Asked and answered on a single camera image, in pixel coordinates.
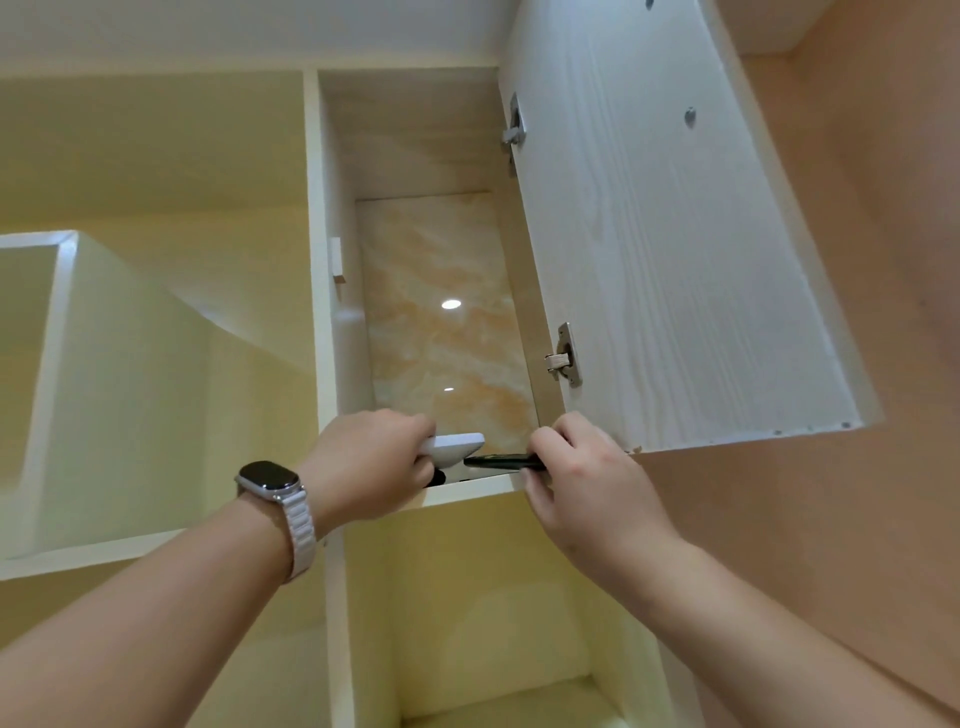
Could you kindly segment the person's right hand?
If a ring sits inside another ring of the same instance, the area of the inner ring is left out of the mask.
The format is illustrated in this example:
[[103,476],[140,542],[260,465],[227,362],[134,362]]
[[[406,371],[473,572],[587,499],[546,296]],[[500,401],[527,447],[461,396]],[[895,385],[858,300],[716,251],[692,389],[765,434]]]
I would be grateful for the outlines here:
[[623,602],[660,590],[683,539],[643,467],[577,412],[531,435],[529,454],[547,470],[556,530],[546,535],[583,576]]

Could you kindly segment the person's left hand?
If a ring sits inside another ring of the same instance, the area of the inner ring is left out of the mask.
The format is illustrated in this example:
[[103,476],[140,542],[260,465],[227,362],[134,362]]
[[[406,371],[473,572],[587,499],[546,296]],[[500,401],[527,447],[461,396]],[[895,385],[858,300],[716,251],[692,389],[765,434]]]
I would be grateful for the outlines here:
[[333,418],[293,467],[306,490],[318,539],[348,524],[389,515],[426,489],[392,483],[391,411]]

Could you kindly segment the white rectangular box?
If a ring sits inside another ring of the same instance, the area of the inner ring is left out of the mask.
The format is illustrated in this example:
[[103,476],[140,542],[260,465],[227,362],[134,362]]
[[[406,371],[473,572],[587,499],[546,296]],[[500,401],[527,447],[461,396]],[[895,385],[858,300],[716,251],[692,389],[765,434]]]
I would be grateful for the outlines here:
[[486,444],[482,433],[435,435],[427,438],[417,454],[430,460],[438,470],[446,470],[462,463],[480,451]]

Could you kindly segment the black device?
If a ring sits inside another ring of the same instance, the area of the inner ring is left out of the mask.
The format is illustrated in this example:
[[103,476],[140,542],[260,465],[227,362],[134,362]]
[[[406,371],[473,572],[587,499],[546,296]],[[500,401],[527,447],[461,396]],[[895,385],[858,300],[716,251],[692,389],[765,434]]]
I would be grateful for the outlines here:
[[534,453],[488,454],[465,457],[465,467],[478,470],[546,472],[547,467]]

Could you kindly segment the person's right forearm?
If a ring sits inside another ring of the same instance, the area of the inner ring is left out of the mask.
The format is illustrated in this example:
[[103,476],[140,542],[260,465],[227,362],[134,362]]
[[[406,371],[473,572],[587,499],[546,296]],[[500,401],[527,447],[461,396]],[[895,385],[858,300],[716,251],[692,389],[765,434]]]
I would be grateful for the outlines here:
[[609,591],[744,726],[960,728],[685,541],[630,553]]

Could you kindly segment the person's left forearm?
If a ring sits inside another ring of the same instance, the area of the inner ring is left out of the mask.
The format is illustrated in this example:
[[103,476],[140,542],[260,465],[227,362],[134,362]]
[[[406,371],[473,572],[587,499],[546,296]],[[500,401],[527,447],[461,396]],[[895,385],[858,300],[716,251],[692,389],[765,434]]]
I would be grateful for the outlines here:
[[291,561],[278,508],[227,504],[0,650],[0,728],[186,728]]

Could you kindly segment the metal cabinet hinge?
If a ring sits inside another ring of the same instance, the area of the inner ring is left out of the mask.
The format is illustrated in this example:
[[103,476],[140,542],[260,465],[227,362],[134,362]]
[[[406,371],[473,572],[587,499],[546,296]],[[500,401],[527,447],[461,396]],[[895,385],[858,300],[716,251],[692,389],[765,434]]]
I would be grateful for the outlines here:
[[515,148],[522,146],[526,139],[526,127],[522,117],[519,96],[514,92],[510,97],[510,114],[508,125],[501,133],[501,150],[508,157],[508,170],[512,178],[518,176],[517,164],[514,156]]
[[579,357],[569,321],[562,323],[558,327],[556,349],[554,352],[546,355],[544,364],[546,371],[556,382],[565,380],[573,389],[580,388],[583,385]]

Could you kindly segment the smartwatch with white band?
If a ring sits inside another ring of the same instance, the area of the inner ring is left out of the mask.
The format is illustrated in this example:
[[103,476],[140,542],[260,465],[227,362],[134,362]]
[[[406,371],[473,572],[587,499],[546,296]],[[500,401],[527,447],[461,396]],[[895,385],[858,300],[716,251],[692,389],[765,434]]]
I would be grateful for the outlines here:
[[294,470],[270,460],[241,467],[234,477],[238,496],[250,495],[282,513],[291,548],[290,583],[308,572],[317,557],[318,537],[304,484]]

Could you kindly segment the white wooden cabinet door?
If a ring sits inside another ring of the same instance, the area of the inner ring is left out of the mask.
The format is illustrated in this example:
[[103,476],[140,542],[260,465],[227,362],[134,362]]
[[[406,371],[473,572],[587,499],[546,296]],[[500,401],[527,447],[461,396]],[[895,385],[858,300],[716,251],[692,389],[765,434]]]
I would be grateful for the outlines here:
[[714,0],[522,0],[499,89],[568,410],[642,453],[883,420]]

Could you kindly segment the white wall cabinet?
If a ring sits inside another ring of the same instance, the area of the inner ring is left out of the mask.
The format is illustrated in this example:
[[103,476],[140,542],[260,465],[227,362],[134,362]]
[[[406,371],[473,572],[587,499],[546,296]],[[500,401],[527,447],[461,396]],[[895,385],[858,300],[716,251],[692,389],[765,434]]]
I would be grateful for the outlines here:
[[[497,80],[0,79],[0,650],[338,414],[426,410],[509,453],[561,413]],[[191,728],[706,728],[520,477],[447,477],[331,536]]]

